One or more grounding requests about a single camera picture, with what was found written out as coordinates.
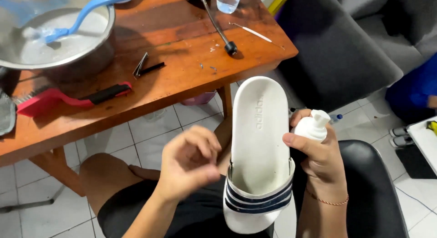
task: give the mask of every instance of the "gray shoe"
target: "gray shoe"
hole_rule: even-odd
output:
[[[390,144],[394,148],[400,148],[408,145],[413,145],[414,141],[410,136],[397,136],[397,137],[390,138]]]
[[[408,132],[407,132],[407,127],[399,127],[399,128],[395,128],[395,129],[391,129],[390,131],[390,135],[393,137],[396,136],[407,136]]]

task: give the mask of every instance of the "stainless steel bowl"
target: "stainless steel bowl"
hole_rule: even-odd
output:
[[[112,5],[95,9],[92,12],[94,18],[90,19],[91,15],[86,18],[88,21],[101,20],[94,24],[97,25],[93,29],[95,31],[83,30],[81,26],[74,36],[65,37],[50,45],[44,44],[40,39],[38,44],[44,45],[41,48],[35,45],[34,41],[38,40],[25,37],[23,32],[27,28],[69,28],[72,26],[69,21],[74,18],[73,14],[78,13],[89,1],[0,0],[0,66],[44,70],[57,74],[101,71],[114,57],[112,29],[115,9]]]

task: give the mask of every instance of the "sneaker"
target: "sneaker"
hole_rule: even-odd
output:
[[[407,127],[399,127],[399,128],[395,128],[395,129],[390,129],[389,130],[390,135],[393,137],[396,136],[407,136],[408,132],[407,132]]]
[[[233,108],[231,162],[223,213],[238,234],[268,228],[292,199],[295,163],[282,142],[288,132],[287,96],[268,77],[241,84]]]
[[[414,141],[410,136],[397,136],[397,137],[390,138],[390,144],[394,148],[400,148],[408,145],[413,145]]]

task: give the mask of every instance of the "yellow object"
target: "yellow object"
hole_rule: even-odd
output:
[[[435,135],[437,136],[437,122],[436,121],[428,121],[427,122],[427,129],[434,131]]]
[[[269,12],[271,15],[275,16],[275,14],[279,11],[279,9],[284,5],[287,0],[274,0],[273,3],[269,6]]]

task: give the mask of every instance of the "table leg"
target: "table leg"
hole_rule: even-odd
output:
[[[232,97],[231,97],[231,85],[226,84],[225,86],[217,90],[221,102],[223,103],[223,114],[227,118],[232,116]]]
[[[85,196],[79,175],[67,165],[63,146],[53,149],[53,153],[38,154],[29,160],[79,196]]]

